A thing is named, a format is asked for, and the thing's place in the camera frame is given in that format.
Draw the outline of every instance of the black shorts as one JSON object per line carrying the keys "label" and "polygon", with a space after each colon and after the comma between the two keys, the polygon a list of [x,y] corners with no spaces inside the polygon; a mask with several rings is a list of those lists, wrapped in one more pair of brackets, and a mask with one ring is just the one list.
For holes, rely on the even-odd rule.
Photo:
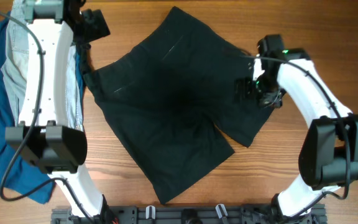
{"label": "black shorts", "polygon": [[85,83],[106,121],[153,184],[162,204],[244,146],[270,116],[256,100],[234,101],[252,60],[177,7],[131,52]]}

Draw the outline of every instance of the wood grain surface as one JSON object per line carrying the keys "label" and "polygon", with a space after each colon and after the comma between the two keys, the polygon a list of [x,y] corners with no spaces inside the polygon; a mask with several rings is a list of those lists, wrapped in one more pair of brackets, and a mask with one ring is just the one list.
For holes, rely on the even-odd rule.
{"label": "wood grain surface", "polygon": [[[332,92],[358,113],[358,1],[91,1],[83,9],[102,9],[111,35],[92,43],[95,68],[108,65],[145,39],[172,6],[209,25],[234,45],[256,54],[256,43],[279,33],[287,47],[303,47]],[[11,3],[0,0],[0,9]],[[88,139],[86,165],[110,205],[158,205],[151,183],[104,120],[89,90],[84,98]],[[287,95],[250,148],[228,139],[236,153],[169,202],[180,205],[267,203],[298,174],[298,154],[307,132]],[[6,190],[9,195],[15,192]],[[345,201],[328,197],[329,223],[358,223],[358,181]],[[51,209],[67,207],[60,189],[49,203],[0,199],[0,223],[49,223]]]}

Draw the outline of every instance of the pile of clothes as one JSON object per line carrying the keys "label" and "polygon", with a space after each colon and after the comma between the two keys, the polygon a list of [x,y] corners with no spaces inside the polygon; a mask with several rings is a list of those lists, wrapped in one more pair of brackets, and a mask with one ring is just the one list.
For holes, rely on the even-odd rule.
{"label": "pile of clothes", "polygon": [[[11,14],[20,19],[18,2]],[[237,47],[177,7],[117,62],[82,73],[78,64],[86,61],[84,55],[70,49],[67,88],[74,91],[66,97],[68,105],[75,105],[67,108],[70,127],[83,130],[86,85],[162,204],[234,153],[221,131],[249,147],[273,110],[259,108],[256,100],[234,100],[235,81],[252,76],[253,60],[240,57]],[[12,22],[0,22],[0,181],[14,153],[3,133],[17,124],[27,59],[27,34]],[[16,163],[7,181],[11,189],[23,194],[48,178],[21,159]],[[31,198],[45,203],[51,189],[44,187]]]}

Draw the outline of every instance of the black bracket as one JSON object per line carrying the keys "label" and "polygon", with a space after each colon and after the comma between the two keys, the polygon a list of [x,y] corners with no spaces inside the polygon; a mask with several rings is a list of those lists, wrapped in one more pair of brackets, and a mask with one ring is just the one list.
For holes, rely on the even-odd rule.
{"label": "black bracket", "polygon": [[[29,127],[7,127],[5,140],[17,150]],[[21,152],[22,158],[37,166],[42,173],[52,171],[70,171],[75,173],[77,167],[85,162],[87,143],[85,133],[65,126],[36,126]]]}
{"label": "black bracket", "polygon": [[[358,114],[343,118],[351,149],[351,181],[358,180]],[[337,119],[322,117],[310,125],[299,155],[300,174],[313,190],[329,185],[343,185],[346,180],[346,157],[343,146],[335,146],[336,138],[343,140]]]}
{"label": "black bracket", "polygon": [[33,23],[35,19],[54,19],[55,23],[65,21],[73,30],[74,44],[85,44],[110,35],[109,27],[102,12],[87,9],[80,14],[84,1],[24,1],[24,19]]}
{"label": "black bracket", "polygon": [[[266,35],[258,42],[261,57],[275,58],[282,61],[304,58],[310,60],[303,49],[285,50],[283,40],[279,34]],[[256,80],[243,78],[235,81],[235,101],[256,99],[261,108],[280,108],[286,91],[277,83],[278,70],[283,62],[261,59],[264,73]]]}
{"label": "black bracket", "polygon": [[[271,221],[268,210],[270,204],[247,204],[235,207],[226,207],[227,215],[219,218],[215,207],[157,207],[155,208],[155,219],[147,218],[146,208],[135,206],[110,207],[110,211],[117,215],[117,224],[277,224]],[[76,224],[75,217],[70,209],[52,210],[51,223]],[[105,224],[100,219],[95,219],[97,224]],[[81,224],[89,221],[80,219]],[[327,224],[327,216],[324,205],[317,204],[311,209],[311,213],[291,220],[289,224]]]}

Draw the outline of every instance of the black cable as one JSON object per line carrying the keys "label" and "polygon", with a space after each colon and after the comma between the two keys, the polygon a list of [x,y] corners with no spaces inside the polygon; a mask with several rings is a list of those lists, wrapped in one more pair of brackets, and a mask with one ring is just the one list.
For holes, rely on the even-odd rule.
{"label": "black cable", "polygon": [[7,201],[7,202],[13,202],[16,200],[20,200],[22,198],[28,197],[29,195],[33,194],[34,192],[38,191],[39,189],[41,189],[42,187],[44,187],[45,185],[54,182],[56,180],[62,181],[63,184],[66,186],[67,190],[69,191],[71,197],[73,198],[74,202],[76,203],[76,205],[78,206],[78,208],[81,210],[81,212],[84,214],[84,216],[89,220],[89,222],[94,223],[94,221],[92,221],[92,219],[89,217],[89,215],[85,212],[84,208],[82,207],[82,204],[78,201],[77,197],[75,196],[75,193],[73,191],[73,189],[71,188],[70,184],[68,183],[68,181],[64,178],[60,178],[60,177],[56,177],[56,178],[52,178],[52,179],[48,179],[47,181],[43,182],[42,184],[36,186],[34,189],[30,190],[29,192],[27,192],[26,194],[17,196],[17,197],[13,197],[13,198],[8,198],[4,195],[4,187],[5,187],[5,183],[7,180],[7,177],[16,161],[16,159],[19,157],[21,151],[23,150],[24,146],[27,144],[27,141],[29,140],[34,128],[35,128],[35,123],[37,122],[37,118],[39,115],[39,111],[40,111],[40,100],[41,100],[41,94],[42,94],[42,81],[44,79],[44,53],[42,50],[42,46],[41,43],[39,42],[38,38],[35,36],[35,34],[22,22],[18,21],[16,18],[13,18],[11,16],[8,16],[7,14],[4,14],[0,11],[0,16],[3,16],[13,22],[15,22],[17,25],[21,26],[25,31],[27,31],[31,37],[34,39],[35,44],[37,45],[38,48],[38,55],[40,57],[40,73],[39,73],[39,82],[38,82],[38,90],[37,90],[37,96],[35,99],[35,108],[34,108],[34,116],[32,119],[32,122],[30,124],[29,130],[27,131],[26,135],[23,138],[23,141],[20,143],[19,147],[17,148],[15,154],[13,155],[13,158],[11,159],[11,161],[9,162],[5,173],[2,177],[1,180],[1,184],[0,184],[0,197]]}
{"label": "black cable", "polygon": [[345,150],[346,150],[346,179],[345,179],[345,186],[344,186],[344,193],[342,196],[332,192],[332,191],[325,191],[322,192],[321,195],[316,198],[313,202],[311,202],[307,207],[305,207],[304,209],[302,209],[301,211],[299,211],[298,213],[296,213],[295,215],[292,216],[292,218],[296,218],[301,216],[302,213],[306,212],[307,210],[311,209],[313,206],[315,206],[321,199],[323,199],[326,195],[332,195],[335,198],[339,199],[339,200],[344,200],[347,198],[347,196],[349,195],[349,187],[350,187],[350,181],[351,181],[351,173],[350,173],[350,163],[351,163],[351,150],[350,150],[350,146],[349,146],[349,138],[347,136],[347,131],[345,129],[345,125],[343,122],[343,119],[341,117],[341,115],[339,114],[338,110],[336,109],[335,103],[330,99],[330,97],[328,96],[327,92],[325,91],[325,89],[323,88],[323,86],[321,86],[320,82],[317,81],[317,79],[315,79],[314,76],[312,76],[310,74],[309,71],[305,70],[304,68],[302,68],[301,66],[292,63],[292,62],[288,62],[286,60],[281,60],[281,59],[277,59],[277,58],[270,58],[270,57],[258,57],[258,56],[252,56],[252,55],[247,55],[248,52],[246,52],[246,54],[244,55],[240,55],[240,57],[244,57],[244,58],[252,58],[252,59],[261,59],[261,60],[270,60],[270,61],[274,61],[274,62],[280,62],[280,63],[285,63],[288,65],[291,65],[299,70],[301,70],[303,73],[305,73],[305,75],[307,77],[309,77],[310,79],[312,79],[316,85],[318,86],[318,88],[320,89],[320,91],[323,93],[324,97],[327,99],[329,107],[334,111],[335,115],[337,116],[337,122],[339,125],[339,129],[342,132],[342,136],[343,136],[343,140],[345,142]]}

